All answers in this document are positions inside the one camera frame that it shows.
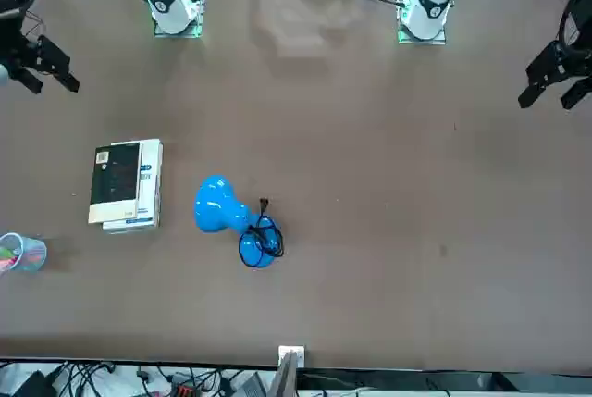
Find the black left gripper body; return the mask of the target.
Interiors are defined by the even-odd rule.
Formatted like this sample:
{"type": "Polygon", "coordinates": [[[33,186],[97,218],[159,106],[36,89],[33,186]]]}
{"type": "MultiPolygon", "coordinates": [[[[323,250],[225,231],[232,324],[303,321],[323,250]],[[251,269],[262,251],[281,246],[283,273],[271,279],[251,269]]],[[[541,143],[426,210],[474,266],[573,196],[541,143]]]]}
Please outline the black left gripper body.
{"type": "Polygon", "coordinates": [[[571,44],[556,40],[554,43],[556,57],[555,81],[565,81],[575,77],[591,75],[591,41],[577,39],[571,44]]]}

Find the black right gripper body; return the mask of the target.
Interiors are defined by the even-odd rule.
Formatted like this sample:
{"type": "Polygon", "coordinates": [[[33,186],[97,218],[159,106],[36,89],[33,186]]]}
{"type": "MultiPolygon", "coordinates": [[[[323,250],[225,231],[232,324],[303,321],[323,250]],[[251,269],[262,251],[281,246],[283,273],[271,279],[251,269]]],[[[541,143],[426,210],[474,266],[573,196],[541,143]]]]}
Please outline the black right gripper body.
{"type": "Polygon", "coordinates": [[[40,19],[32,15],[1,19],[2,74],[12,74],[21,68],[39,72],[40,28],[40,19]]]}

